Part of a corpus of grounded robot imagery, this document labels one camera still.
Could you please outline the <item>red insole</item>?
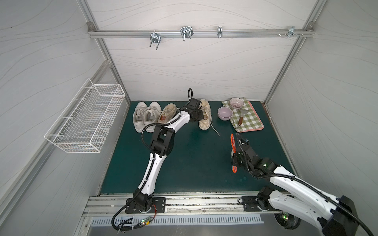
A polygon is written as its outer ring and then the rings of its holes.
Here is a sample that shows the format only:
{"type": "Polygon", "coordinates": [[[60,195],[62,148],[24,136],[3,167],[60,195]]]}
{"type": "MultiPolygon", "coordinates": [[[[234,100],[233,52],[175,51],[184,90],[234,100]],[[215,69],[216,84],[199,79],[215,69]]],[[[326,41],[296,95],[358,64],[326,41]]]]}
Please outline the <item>red insole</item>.
{"type": "Polygon", "coordinates": [[[235,153],[236,153],[236,146],[235,146],[235,139],[234,139],[233,133],[231,133],[231,135],[230,135],[230,142],[231,142],[231,147],[232,147],[232,152],[231,152],[232,172],[237,173],[238,167],[237,167],[237,164],[235,162],[235,156],[234,156],[235,153]]]}

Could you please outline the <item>beige sneaker with red insole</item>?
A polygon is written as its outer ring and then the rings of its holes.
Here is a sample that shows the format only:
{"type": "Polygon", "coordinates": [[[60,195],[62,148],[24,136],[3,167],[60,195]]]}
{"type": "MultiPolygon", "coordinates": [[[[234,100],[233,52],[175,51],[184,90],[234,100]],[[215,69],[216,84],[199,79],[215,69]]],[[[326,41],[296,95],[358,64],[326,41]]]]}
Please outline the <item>beige sneaker with red insole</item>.
{"type": "Polygon", "coordinates": [[[203,120],[199,121],[199,128],[201,130],[208,130],[211,127],[216,132],[216,134],[220,136],[219,132],[213,126],[211,107],[209,102],[205,99],[201,99],[200,101],[202,103],[201,111],[203,112],[204,118],[203,120]]]}

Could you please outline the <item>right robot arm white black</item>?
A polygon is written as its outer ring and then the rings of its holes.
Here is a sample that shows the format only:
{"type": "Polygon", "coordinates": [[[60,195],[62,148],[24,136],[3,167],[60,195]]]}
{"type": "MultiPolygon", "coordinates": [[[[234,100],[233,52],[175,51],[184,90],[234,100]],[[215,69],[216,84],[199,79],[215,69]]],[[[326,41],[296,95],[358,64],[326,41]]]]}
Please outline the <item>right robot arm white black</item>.
{"type": "Polygon", "coordinates": [[[302,221],[315,226],[325,236],[354,236],[360,224],[354,202],[323,192],[300,179],[270,158],[261,158],[240,134],[231,134],[232,171],[246,170],[252,177],[267,180],[287,191],[265,186],[245,209],[276,210],[276,221],[285,229],[294,230],[302,221]]]}

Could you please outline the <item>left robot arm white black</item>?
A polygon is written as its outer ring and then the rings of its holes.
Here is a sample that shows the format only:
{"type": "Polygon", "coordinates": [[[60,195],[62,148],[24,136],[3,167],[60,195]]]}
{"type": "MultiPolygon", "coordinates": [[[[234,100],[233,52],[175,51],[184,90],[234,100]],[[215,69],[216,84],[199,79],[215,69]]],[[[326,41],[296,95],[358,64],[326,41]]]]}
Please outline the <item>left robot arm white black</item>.
{"type": "Polygon", "coordinates": [[[152,206],[156,180],[165,159],[173,150],[175,134],[189,122],[204,120],[202,106],[200,100],[191,98],[184,107],[175,111],[175,116],[167,123],[152,123],[146,126],[147,128],[151,126],[155,128],[151,144],[146,146],[150,151],[148,166],[142,182],[133,193],[131,200],[139,210],[147,212],[152,206]]]}

